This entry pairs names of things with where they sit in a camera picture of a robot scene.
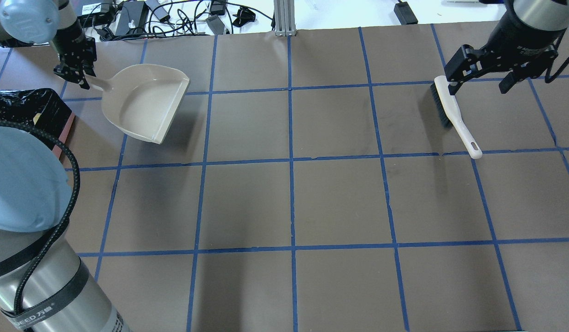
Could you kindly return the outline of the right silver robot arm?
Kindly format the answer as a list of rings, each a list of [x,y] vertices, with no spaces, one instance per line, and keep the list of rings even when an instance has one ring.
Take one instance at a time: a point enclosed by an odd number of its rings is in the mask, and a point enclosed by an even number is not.
[[[569,0],[506,0],[505,12],[486,43],[463,44],[445,65],[448,92],[455,96],[465,82],[489,73],[505,73],[501,93],[551,69],[569,29]]]

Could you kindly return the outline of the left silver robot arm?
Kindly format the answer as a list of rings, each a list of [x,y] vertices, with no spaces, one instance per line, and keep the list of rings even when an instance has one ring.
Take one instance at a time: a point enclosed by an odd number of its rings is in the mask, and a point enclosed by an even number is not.
[[[0,44],[49,43],[54,73],[89,89],[95,40],[69,0],[0,0]],[[80,169],[57,136],[0,120],[0,311],[21,332],[128,332],[65,239]]]

